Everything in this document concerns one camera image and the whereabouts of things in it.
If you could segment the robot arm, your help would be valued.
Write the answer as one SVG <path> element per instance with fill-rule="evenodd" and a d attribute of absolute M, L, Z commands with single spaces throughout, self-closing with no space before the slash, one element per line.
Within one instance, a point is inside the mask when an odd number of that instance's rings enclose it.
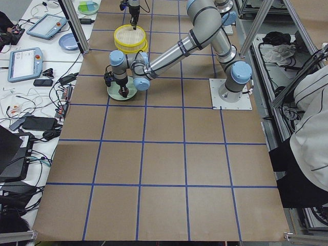
<path fill-rule="evenodd" d="M 129 94 L 127 69 L 132 72 L 134 87 L 144 91 L 149 88 L 150 81 L 162 72 L 195 51 L 211 45 L 227 77 L 219 88 L 219 96 L 229 103 L 237 102 L 252 76 L 252 69 L 248 63 L 240 60 L 236 47 L 230 43 L 223 29 L 236 20 L 236 13 L 230 11 L 221 15 L 213 1 L 188 1 L 186 10 L 193 28 L 157 59 L 149 61 L 141 51 L 132 54 L 112 51 L 109 55 L 112 73 L 106 79 L 106 85 L 109 87 L 111 82 L 116 82 L 120 87 L 120 95 L 126 98 Z"/>
<path fill-rule="evenodd" d="M 131 15 L 130 19 L 130 25 L 132 26 L 133 30 L 136 30 L 137 24 L 138 24 L 138 19 L 139 19 L 139 14 L 140 14 L 140 9 L 143 9 L 143 11 L 149 13 L 150 12 L 150 7 L 148 5 L 148 2 L 145 1 L 146 7 L 148 8 L 145 10 L 141 5 L 139 0 L 126 0 L 126 1 L 121 1 L 120 2 L 120 10 L 123 11 L 126 8 L 129 10 L 129 14 Z M 228 13 L 232 7 L 233 7 L 233 1 L 214 1 L 214 5 L 217 7 L 218 11 L 220 14 L 225 14 Z"/>

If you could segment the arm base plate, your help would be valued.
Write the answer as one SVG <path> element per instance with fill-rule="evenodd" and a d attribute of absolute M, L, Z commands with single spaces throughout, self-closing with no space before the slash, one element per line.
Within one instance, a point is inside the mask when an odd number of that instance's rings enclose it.
<path fill-rule="evenodd" d="M 225 87 L 226 79 L 209 79 L 212 108 L 214 110 L 252 110 L 247 85 L 241 92 L 230 92 Z"/>

